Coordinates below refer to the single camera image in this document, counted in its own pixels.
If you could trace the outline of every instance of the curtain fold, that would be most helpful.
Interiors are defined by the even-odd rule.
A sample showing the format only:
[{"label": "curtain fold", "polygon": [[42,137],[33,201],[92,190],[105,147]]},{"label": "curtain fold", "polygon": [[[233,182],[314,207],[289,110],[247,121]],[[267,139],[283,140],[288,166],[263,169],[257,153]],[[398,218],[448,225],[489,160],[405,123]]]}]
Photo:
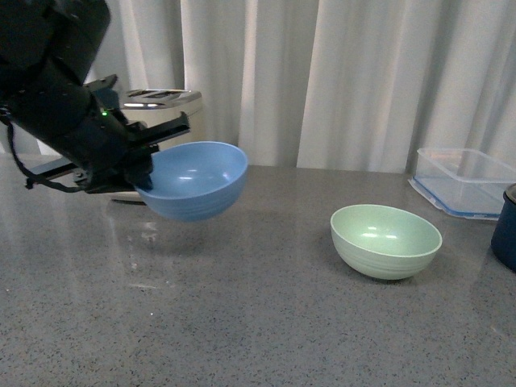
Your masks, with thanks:
[{"label": "curtain fold", "polygon": [[202,92],[252,164],[412,172],[417,149],[516,167],[516,0],[108,0],[94,63]]}]

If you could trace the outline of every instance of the dark blue cup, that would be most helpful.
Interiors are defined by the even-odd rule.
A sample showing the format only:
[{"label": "dark blue cup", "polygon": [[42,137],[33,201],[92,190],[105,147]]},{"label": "dark blue cup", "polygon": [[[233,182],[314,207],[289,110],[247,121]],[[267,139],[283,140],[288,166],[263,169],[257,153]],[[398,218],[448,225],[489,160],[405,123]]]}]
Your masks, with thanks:
[{"label": "dark blue cup", "polygon": [[491,239],[494,255],[516,272],[516,184],[503,194],[506,201]]}]

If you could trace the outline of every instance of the blue bowl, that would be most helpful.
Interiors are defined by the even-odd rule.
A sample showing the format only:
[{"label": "blue bowl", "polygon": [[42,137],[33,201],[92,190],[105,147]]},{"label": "blue bowl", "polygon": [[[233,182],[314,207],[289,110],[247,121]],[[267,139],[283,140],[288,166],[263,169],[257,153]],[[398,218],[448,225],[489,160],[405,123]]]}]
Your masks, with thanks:
[{"label": "blue bowl", "polygon": [[221,214],[239,198],[248,158],[239,148],[202,141],[152,155],[152,189],[135,187],[145,204],[166,218],[191,222]]}]

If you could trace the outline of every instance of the speckled countertop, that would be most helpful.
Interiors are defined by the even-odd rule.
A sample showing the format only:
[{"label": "speckled countertop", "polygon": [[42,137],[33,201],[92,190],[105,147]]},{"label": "speckled countertop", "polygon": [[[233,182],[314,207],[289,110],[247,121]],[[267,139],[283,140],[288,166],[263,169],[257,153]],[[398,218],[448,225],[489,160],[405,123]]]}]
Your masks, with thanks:
[{"label": "speckled countertop", "polygon": [[[106,196],[23,188],[0,157],[0,384],[516,385],[516,274],[494,223],[408,176],[251,167],[243,196],[177,223]],[[349,268],[342,206],[396,206],[443,247],[404,281]]]}]

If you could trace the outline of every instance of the clear plastic container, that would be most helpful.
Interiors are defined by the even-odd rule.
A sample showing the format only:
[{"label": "clear plastic container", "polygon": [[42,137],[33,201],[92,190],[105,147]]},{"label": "clear plastic container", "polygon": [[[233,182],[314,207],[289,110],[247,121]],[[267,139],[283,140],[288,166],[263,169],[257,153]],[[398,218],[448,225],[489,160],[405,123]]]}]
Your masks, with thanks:
[{"label": "clear plastic container", "polygon": [[475,149],[421,148],[410,184],[434,206],[462,218],[497,219],[516,169]]}]

